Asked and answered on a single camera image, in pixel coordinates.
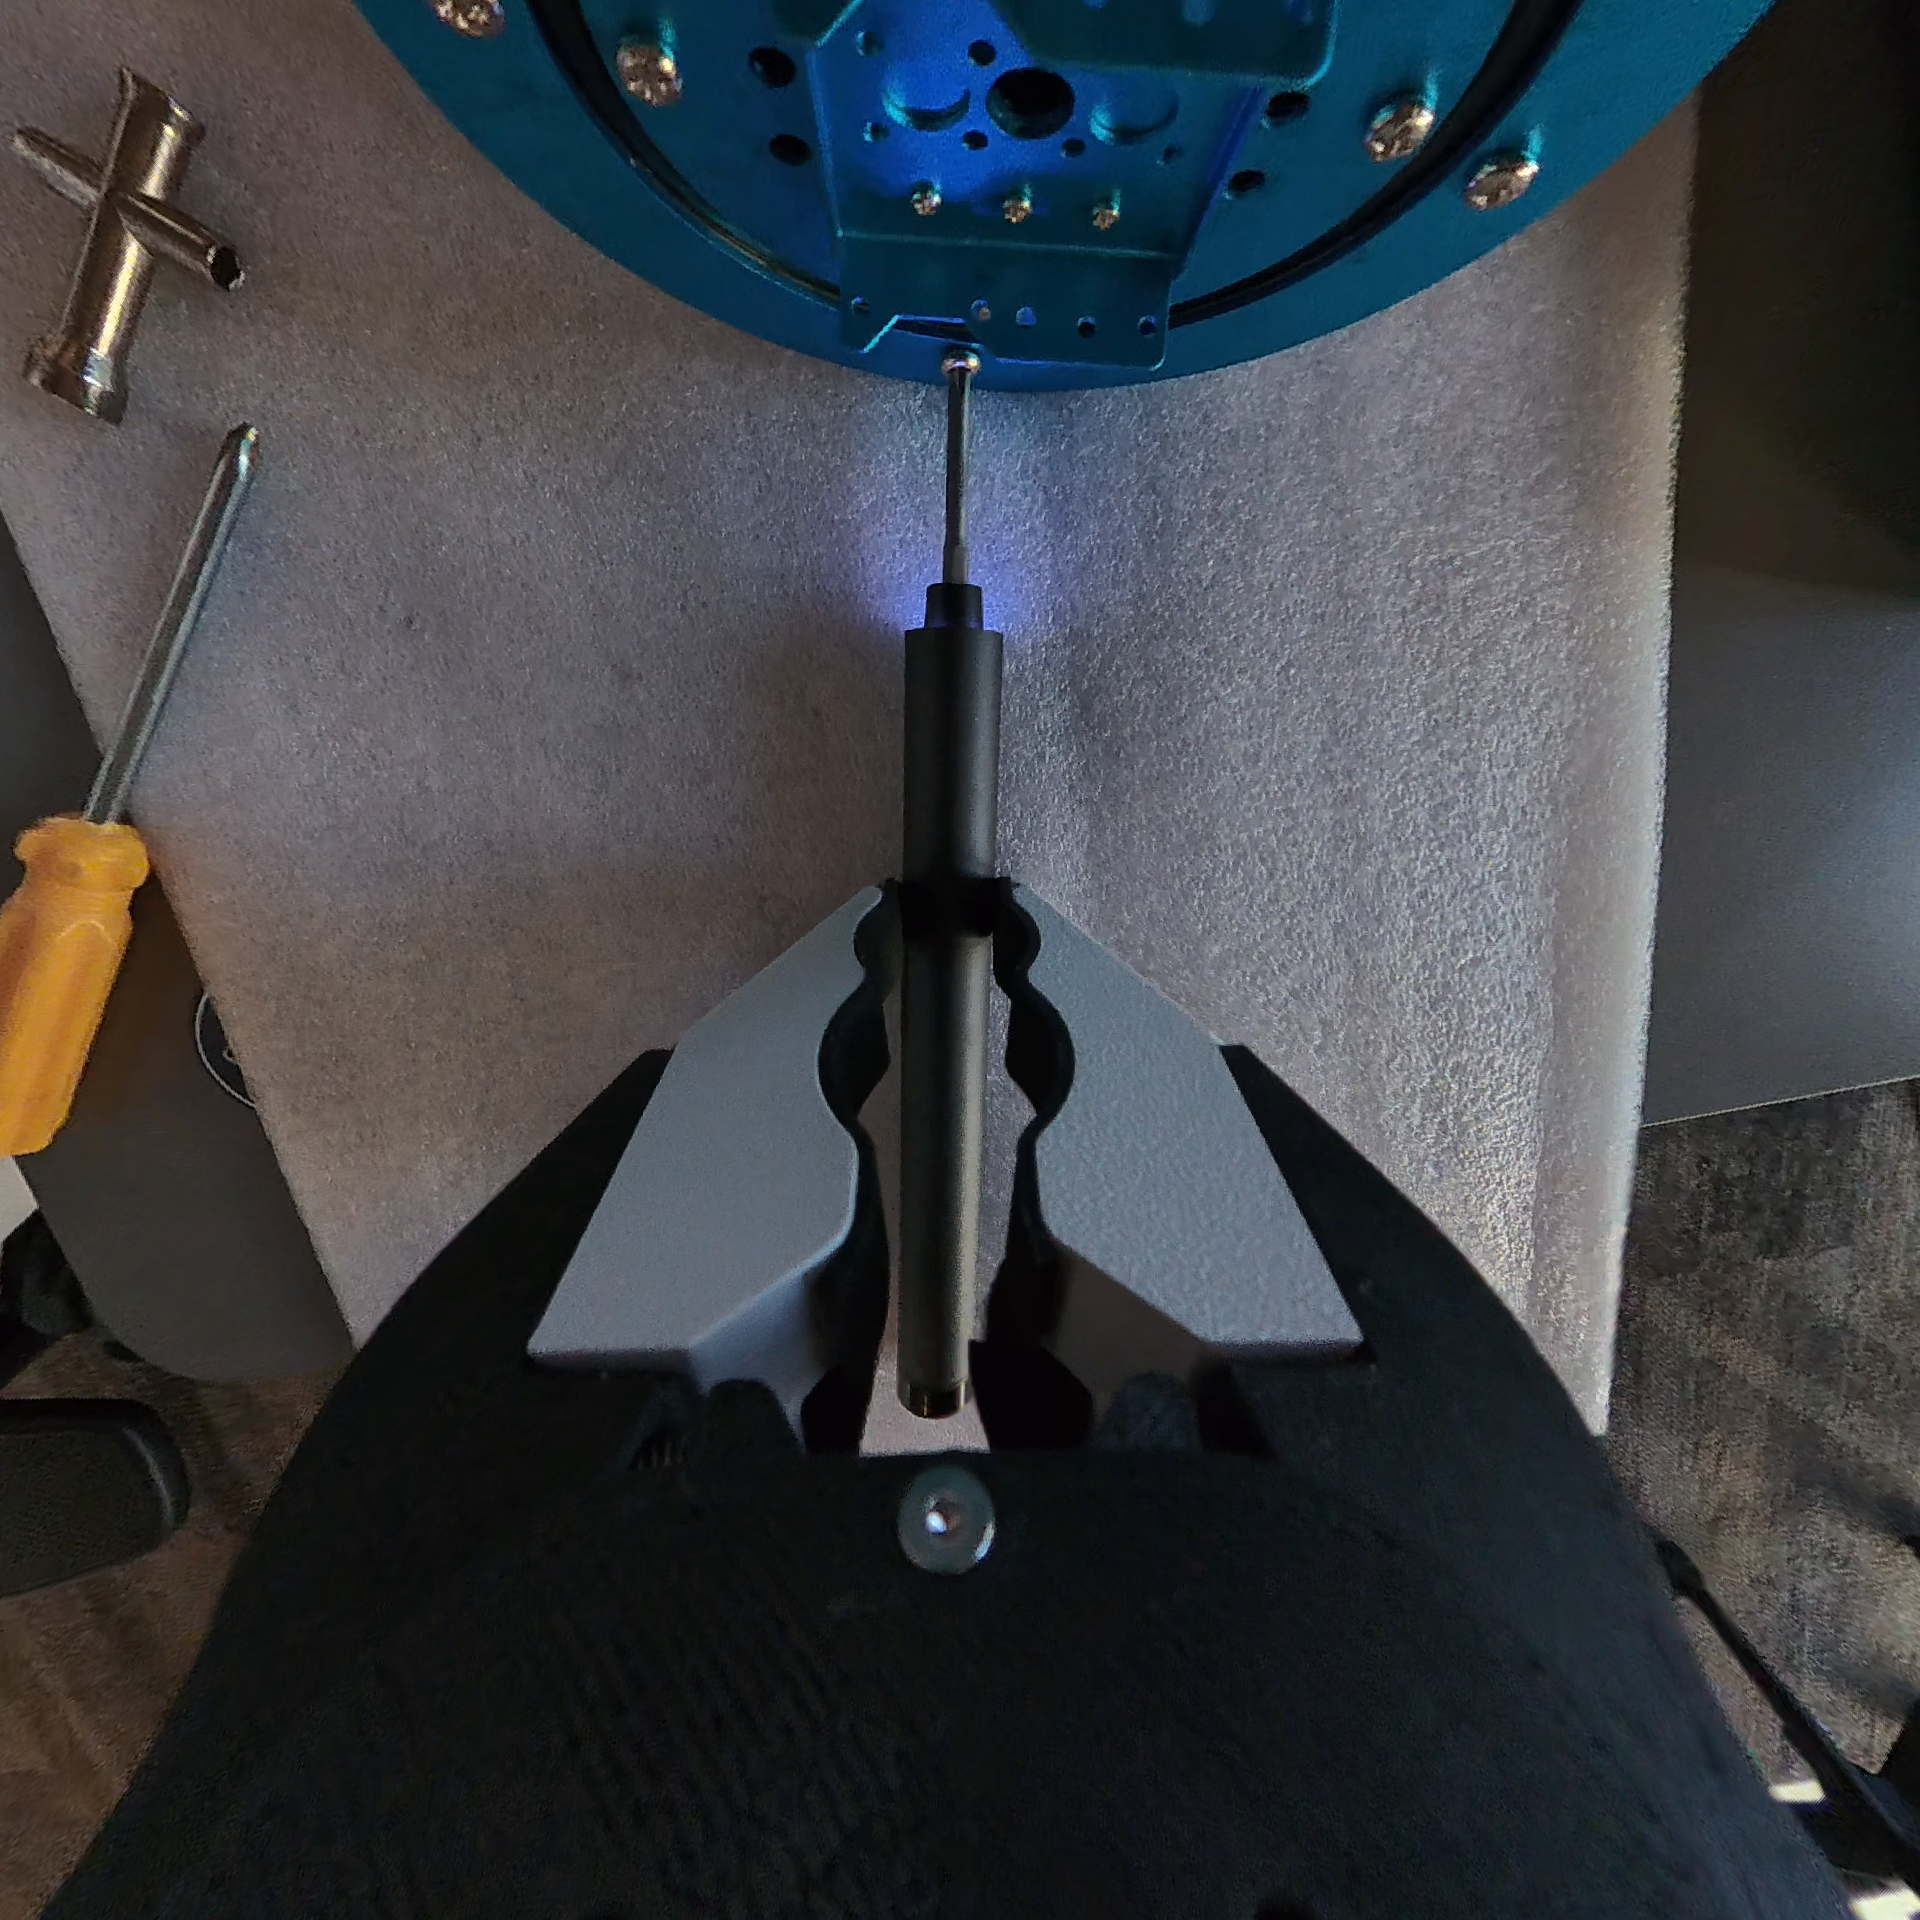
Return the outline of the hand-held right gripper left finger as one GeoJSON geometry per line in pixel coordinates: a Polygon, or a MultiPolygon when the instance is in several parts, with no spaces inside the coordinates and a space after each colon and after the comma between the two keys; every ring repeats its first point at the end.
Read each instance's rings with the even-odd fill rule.
{"type": "Polygon", "coordinates": [[[673,1051],[534,1333],[534,1361],[756,1381],[858,1450],[890,1303],[874,1141],[897,890],[871,886],[673,1051]]]}

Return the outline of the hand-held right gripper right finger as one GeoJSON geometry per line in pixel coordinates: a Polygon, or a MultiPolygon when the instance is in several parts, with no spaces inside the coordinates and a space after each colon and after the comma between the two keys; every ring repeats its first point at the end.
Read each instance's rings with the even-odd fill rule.
{"type": "Polygon", "coordinates": [[[1078,1450],[1139,1377],[1344,1362],[1363,1335],[1220,1045],[1007,883],[994,973],[1031,1106],[971,1348],[994,1450],[1078,1450]]]}

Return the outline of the black electric screwdriver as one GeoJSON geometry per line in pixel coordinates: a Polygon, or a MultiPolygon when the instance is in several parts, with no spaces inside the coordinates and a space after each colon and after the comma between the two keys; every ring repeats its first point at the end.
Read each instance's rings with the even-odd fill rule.
{"type": "Polygon", "coordinates": [[[970,398],[945,357],[945,572],[903,637],[903,986],[899,1396],[945,1420],[970,1396],[1000,915],[1001,635],[970,578],[970,398]]]}

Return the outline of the yellow handled screwdriver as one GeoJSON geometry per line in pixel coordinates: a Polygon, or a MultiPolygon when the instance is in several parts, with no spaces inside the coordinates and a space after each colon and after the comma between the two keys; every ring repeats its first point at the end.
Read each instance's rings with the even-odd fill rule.
{"type": "Polygon", "coordinates": [[[235,425],[84,809],[47,818],[16,838],[23,879],[3,911],[4,1158],[44,1150],[65,1127],[105,1019],[132,932],[130,903],[153,866],[129,822],[130,790],[201,625],[256,454],[256,428],[235,425]]]}

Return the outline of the blue round metal turntable base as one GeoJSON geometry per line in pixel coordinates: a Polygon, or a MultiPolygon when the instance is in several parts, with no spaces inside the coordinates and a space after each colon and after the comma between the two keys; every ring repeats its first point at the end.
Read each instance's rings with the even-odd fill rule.
{"type": "Polygon", "coordinates": [[[363,4],[524,195],[844,369],[1007,394],[1280,353],[1497,250],[1756,3],[363,4]]]}

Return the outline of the black round desk grommet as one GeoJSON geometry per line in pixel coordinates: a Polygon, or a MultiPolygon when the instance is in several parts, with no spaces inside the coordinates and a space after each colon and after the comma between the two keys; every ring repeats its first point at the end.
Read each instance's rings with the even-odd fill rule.
{"type": "Polygon", "coordinates": [[[199,994],[193,1019],[193,1038],[199,1062],[208,1079],[243,1108],[256,1114],[256,1101],[252,1097],[250,1082],[234,1053],[234,1045],[227,1035],[217,1003],[208,993],[199,994]]]}

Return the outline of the grey desk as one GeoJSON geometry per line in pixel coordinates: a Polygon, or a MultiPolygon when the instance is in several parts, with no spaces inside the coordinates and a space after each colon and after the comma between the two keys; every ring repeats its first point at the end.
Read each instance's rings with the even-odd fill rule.
{"type": "MultiPolygon", "coordinates": [[[[1639,1121],[1916,1067],[1916,4],[1778,4],[1690,108],[1639,1121]]],[[[4,836],[79,799],[92,727],[50,619],[4,668],[4,836]]],[[[162,879],[139,909],[129,1041],[35,1193],[142,1358],[338,1362],[258,1101],[198,1055],[212,988],[162,879]]]]}

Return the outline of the white foam sheet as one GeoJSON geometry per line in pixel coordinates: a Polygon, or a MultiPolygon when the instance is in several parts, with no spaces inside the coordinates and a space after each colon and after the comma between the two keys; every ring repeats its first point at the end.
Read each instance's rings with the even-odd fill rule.
{"type": "MultiPolygon", "coordinates": [[[[84,218],[4,153],[4,515],[108,727],[227,428],[264,463],[142,785],[348,1330],[620,1067],[899,862],[938,391],[548,219],[353,4],[4,4],[4,132],[206,125],[123,425],[33,391],[84,218]]],[[[1436,1215],[1583,1410],[1642,1106],[1694,115],[1428,292],[990,396],[1012,876],[1436,1215]]]]}

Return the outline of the metal cross socket wrench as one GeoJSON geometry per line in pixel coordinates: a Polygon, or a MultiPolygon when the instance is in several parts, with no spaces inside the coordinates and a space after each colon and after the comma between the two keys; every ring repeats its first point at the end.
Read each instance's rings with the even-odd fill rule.
{"type": "Polygon", "coordinates": [[[127,414],[129,353],[158,259],[223,290],[248,275],[232,243],[174,204],[201,137],[204,125],[166,86],[129,67],[116,70],[116,115],[102,161],[40,129],[11,135],[36,178],[88,211],[62,321],[33,342],[23,378],[90,419],[116,425],[127,414]]]}

